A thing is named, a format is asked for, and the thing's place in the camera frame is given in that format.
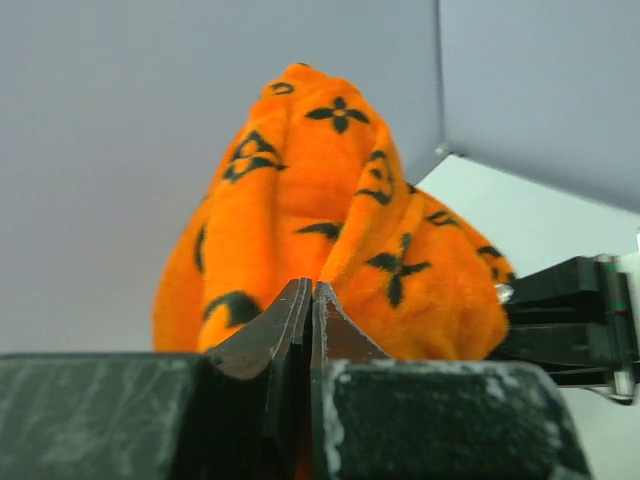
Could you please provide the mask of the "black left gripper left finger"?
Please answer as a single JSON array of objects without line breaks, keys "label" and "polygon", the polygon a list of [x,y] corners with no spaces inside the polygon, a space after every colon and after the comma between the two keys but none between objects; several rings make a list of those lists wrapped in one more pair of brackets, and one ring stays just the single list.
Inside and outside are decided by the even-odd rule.
[{"label": "black left gripper left finger", "polygon": [[306,405],[312,282],[208,353],[213,363],[210,479],[293,479]]}]

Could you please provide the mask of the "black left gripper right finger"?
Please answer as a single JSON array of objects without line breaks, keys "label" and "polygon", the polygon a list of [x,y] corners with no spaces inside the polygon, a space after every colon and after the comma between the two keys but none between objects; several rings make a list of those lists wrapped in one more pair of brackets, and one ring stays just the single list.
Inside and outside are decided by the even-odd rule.
[{"label": "black left gripper right finger", "polygon": [[393,471],[390,443],[395,401],[392,359],[344,312],[333,288],[313,297],[310,364],[316,479],[384,479]]}]

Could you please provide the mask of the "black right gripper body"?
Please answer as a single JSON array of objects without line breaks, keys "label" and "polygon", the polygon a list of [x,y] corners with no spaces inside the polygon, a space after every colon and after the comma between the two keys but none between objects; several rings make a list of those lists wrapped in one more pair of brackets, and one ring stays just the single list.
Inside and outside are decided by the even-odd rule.
[{"label": "black right gripper body", "polygon": [[609,388],[609,400],[639,398],[639,353],[629,292],[629,275],[619,268],[619,257],[595,257],[603,319],[597,325],[596,360],[602,384]]}]

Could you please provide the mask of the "orange patterned plush pillowcase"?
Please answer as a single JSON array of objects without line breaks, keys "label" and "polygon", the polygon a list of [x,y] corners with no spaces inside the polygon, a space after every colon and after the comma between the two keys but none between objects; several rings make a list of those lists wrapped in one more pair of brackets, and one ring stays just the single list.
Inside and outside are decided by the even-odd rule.
[{"label": "orange patterned plush pillowcase", "polygon": [[400,360],[482,360],[505,338],[514,271],[408,183],[392,133],[348,81],[304,63],[266,85],[170,254],[152,309],[159,352],[203,352],[285,285],[330,285]]}]

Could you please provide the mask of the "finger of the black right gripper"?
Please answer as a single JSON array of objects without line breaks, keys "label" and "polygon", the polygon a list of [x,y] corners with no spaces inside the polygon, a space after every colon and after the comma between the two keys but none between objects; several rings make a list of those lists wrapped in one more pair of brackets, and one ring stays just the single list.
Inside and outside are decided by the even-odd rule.
[{"label": "finger of the black right gripper", "polygon": [[516,308],[604,307],[599,283],[599,265],[590,257],[578,256],[508,283],[513,289],[504,306]]},{"label": "finger of the black right gripper", "polygon": [[492,359],[559,369],[613,368],[609,333],[596,323],[512,324]]}]

